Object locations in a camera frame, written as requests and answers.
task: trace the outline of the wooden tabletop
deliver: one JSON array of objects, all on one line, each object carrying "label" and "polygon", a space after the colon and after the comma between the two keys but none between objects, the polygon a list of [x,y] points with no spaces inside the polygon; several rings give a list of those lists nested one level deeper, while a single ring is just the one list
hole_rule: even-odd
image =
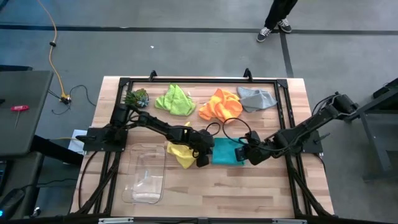
[{"label": "wooden tabletop", "polygon": [[[103,127],[108,124],[115,104],[116,91],[120,77],[104,77],[92,127]],[[310,116],[304,80],[288,79],[290,99],[296,124]],[[205,128],[209,123],[199,117],[198,109],[206,103],[217,88],[236,94],[237,86],[262,88],[273,96],[274,87],[270,84],[231,84],[231,83],[180,83],[185,93],[189,93],[197,104],[190,116],[173,116],[168,111],[154,107],[155,99],[164,95],[168,83],[135,83],[133,90],[144,88],[150,98],[145,109],[152,116],[158,117],[170,125],[184,125],[190,121],[196,130]],[[289,127],[283,91],[280,91],[285,123]],[[242,112],[240,118],[256,130],[262,139],[280,129],[276,106],[254,113]],[[239,121],[228,124],[226,132],[232,137],[241,137],[247,128]],[[224,137],[222,131],[215,137]],[[229,217],[229,218],[291,218],[294,217],[292,199],[285,159],[268,159],[257,166],[248,161],[244,167],[208,165],[197,168],[192,165],[183,169],[176,158],[166,153],[166,168],[162,199],[156,204],[131,203],[127,200],[131,185],[134,183],[136,152],[154,152],[163,149],[165,138],[146,128],[129,130],[126,151],[122,153],[118,179],[114,195],[112,216],[135,217]],[[87,162],[85,156],[81,170]],[[104,153],[99,152],[88,166],[81,189],[82,204],[88,200],[100,179]],[[324,208],[333,213],[325,172],[319,159],[312,154],[303,154],[303,164],[308,188]],[[72,212],[76,211],[77,192],[73,198]],[[108,188],[104,191],[102,209],[106,203]],[[298,190],[300,208],[304,211],[302,194]]]}]

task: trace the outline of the clear plastic container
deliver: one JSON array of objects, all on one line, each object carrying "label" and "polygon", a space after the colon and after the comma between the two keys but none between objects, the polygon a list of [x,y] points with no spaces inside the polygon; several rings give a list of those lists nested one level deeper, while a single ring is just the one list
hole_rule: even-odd
[{"label": "clear plastic container", "polygon": [[126,203],[155,204],[162,199],[166,151],[164,146],[135,144],[130,150],[130,163],[122,199]]}]

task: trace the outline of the gray cloth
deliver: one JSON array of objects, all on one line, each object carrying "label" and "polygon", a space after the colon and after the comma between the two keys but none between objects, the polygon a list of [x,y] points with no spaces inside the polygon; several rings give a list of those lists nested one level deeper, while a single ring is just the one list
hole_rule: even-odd
[{"label": "gray cloth", "polygon": [[244,110],[251,113],[257,110],[263,110],[275,106],[276,100],[271,94],[265,90],[250,90],[243,87],[238,87],[238,94]]}]

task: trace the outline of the black sneaker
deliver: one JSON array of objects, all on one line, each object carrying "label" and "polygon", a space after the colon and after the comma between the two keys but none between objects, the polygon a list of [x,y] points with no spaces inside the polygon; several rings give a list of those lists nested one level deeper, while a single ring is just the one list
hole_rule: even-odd
[{"label": "black sneaker", "polygon": [[272,30],[264,27],[260,30],[260,33],[257,35],[257,41],[258,42],[263,42],[266,40],[268,35],[271,33]]},{"label": "black sneaker", "polygon": [[278,22],[278,25],[280,28],[285,32],[285,33],[291,33],[292,32],[292,27],[290,26],[289,22],[287,19],[282,19],[281,21]]}]

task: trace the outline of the person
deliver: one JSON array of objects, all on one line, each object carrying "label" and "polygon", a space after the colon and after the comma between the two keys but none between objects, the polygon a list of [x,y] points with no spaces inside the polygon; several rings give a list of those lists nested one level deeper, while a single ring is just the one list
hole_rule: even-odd
[{"label": "person", "polygon": [[269,10],[264,28],[262,28],[260,33],[257,35],[257,41],[265,41],[277,24],[285,33],[291,33],[292,28],[286,17],[289,15],[296,3],[297,0],[274,0],[271,9]]}]

